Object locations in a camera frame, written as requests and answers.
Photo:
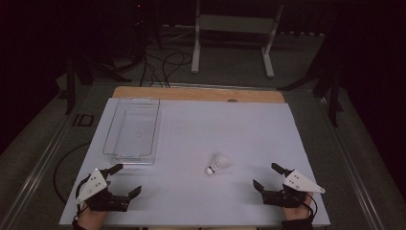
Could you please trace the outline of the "wooden table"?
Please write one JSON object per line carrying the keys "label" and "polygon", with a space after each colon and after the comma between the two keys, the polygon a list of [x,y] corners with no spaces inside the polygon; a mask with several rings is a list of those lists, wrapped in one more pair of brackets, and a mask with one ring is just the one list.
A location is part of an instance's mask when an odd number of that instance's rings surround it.
{"label": "wooden table", "polygon": [[239,103],[284,104],[285,99],[278,91],[214,88],[162,88],[119,86],[113,98],[151,98],[164,100],[209,101]]}

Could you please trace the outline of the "black tripod stand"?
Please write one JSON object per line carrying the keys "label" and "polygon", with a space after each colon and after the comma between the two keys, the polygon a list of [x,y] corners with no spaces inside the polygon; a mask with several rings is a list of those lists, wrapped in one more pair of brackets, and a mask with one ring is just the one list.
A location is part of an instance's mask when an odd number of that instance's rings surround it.
{"label": "black tripod stand", "polygon": [[280,91],[291,91],[309,81],[316,80],[317,83],[312,89],[312,94],[315,98],[323,98],[326,94],[329,94],[327,97],[327,115],[335,127],[338,126],[337,111],[343,51],[343,48],[338,48],[325,40],[311,62],[306,74],[288,85],[278,87]]}
{"label": "black tripod stand", "polygon": [[91,69],[104,73],[114,81],[130,82],[129,79],[121,77],[92,57],[87,55],[69,55],[66,59],[66,89],[60,93],[60,96],[67,101],[66,115],[69,115],[73,111],[76,104],[76,79],[79,79],[85,85],[93,83],[94,78]]}

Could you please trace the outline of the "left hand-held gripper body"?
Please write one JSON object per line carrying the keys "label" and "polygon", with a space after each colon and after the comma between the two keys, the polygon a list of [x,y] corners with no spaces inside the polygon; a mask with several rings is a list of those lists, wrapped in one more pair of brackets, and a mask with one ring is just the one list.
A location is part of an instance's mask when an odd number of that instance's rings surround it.
{"label": "left hand-held gripper body", "polygon": [[130,200],[127,196],[112,195],[108,191],[107,177],[100,169],[95,169],[83,179],[77,189],[76,204],[86,203],[92,211],[99,212],[126,212]]}

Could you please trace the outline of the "person's right hand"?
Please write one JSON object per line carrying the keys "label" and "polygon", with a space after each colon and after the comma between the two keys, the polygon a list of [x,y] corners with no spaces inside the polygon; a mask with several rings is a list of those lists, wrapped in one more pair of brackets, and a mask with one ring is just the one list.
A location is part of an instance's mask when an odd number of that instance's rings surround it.
{"label": "person's right hand", "polygon": [[303,203],[296,208],[282,207],[282,213],[286,220],[307,219],[310,214],[310,204],[312,202],[313,193],[307,193]]}

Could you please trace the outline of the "black square floor bracket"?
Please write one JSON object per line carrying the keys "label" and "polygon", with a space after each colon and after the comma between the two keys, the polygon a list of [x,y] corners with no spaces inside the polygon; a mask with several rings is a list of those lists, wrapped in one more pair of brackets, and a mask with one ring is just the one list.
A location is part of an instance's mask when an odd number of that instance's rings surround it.
{"label": "black square floor bracket", "polygon": [[73,127],[90,127],[94,123],[95,117],[87,114],[77,114],[72,123]]}

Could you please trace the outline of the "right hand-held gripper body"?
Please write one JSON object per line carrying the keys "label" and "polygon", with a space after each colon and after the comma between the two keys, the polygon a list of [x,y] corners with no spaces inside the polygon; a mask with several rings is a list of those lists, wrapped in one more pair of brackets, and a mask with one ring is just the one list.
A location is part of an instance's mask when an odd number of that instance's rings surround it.
{"label": "right hand-held gripper body", "polygon": [[305,177],[300,172],[285,170],[285,179],[280,191],[266,191],[261,189],[262,202],[283,208],[297,208],[305,202],[308,193],[324,194],[326,190]]}

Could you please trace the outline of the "person's left hand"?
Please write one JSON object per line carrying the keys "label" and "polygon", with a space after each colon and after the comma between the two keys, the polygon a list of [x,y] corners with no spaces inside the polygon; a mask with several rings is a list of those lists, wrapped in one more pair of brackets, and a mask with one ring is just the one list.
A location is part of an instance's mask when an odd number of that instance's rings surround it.
{"label": "person's left hand", "polygon": [[78,226],[85,230],[100,230],[107,216],[107,212],[92,211],[86,203],[81,208]]}

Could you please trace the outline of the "metal floor rail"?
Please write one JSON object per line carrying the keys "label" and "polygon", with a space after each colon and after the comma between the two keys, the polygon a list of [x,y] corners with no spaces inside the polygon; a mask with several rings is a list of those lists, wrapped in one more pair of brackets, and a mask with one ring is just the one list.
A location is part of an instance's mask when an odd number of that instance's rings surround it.
{"label": "metal floor rail", "polygon": [[97,113],[94,93],[80,88],[69,115],[52,100],[0,156],[0,230],[71,229],[59,220],[95,129],[72,123]]}
{"label": "metal floor rail", "polygon": [[315,102],[317,103],[321,111],[324,122],[333,137],[334,143],[337,145],[339,155],[344,163],[347,177],[357,197],[359,206],[364,213],[364,217],[366,218],[370,230],[386,230],[386,228],[383,226],[383,222],[380,216],[376,212],[370,194],[367,191],[358,170],[355,168],[355,165],[350,156],[350,152],[342,138],[339,128],[337,126],[334,126],[332,121],[329,119],[327,100],[325,98],[315,98]]}

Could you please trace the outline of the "white metal stand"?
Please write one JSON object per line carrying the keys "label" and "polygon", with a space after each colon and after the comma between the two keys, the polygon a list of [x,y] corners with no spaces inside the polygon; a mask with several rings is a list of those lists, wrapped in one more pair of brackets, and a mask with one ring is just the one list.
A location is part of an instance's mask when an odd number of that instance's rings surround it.
{"label": "white metal stand", "polygon": [[243,17],[230,15],[202,14],[200,12],[201,0],[195,0],[194,20],[194,46],[192,51],[192,73],[199,72],[200,63],[200,32],[216,31],[231,33],[250,33],[268,35],[267,43],[261,48],[261,55],[265,74],[268,79],[275,77],[270,50],[275,39],[277,29],[282,17],[283,5],[277,6],[276,13],[271,18]]}

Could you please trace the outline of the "white shuttlecock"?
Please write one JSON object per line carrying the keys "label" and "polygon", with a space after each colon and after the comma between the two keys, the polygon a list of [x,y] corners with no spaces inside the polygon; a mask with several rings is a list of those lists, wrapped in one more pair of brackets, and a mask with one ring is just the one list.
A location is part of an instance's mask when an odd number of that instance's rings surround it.
{"label": "white shuttlecock", "polygon": [[225,169],[230,165],[229,159],[222,153],[216,153],[211,164],[206,169],[207,175],[212,175],[219,170]]}

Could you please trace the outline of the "clear plastic container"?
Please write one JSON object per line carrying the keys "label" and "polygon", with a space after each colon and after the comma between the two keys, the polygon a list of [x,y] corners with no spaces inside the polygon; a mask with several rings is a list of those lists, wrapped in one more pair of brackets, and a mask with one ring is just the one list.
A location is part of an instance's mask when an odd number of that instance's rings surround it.
{"label": "clear plastic container", "polygon": [[159,123],[159,100],[118,99],[102,153],[113,164],[152,165]]}

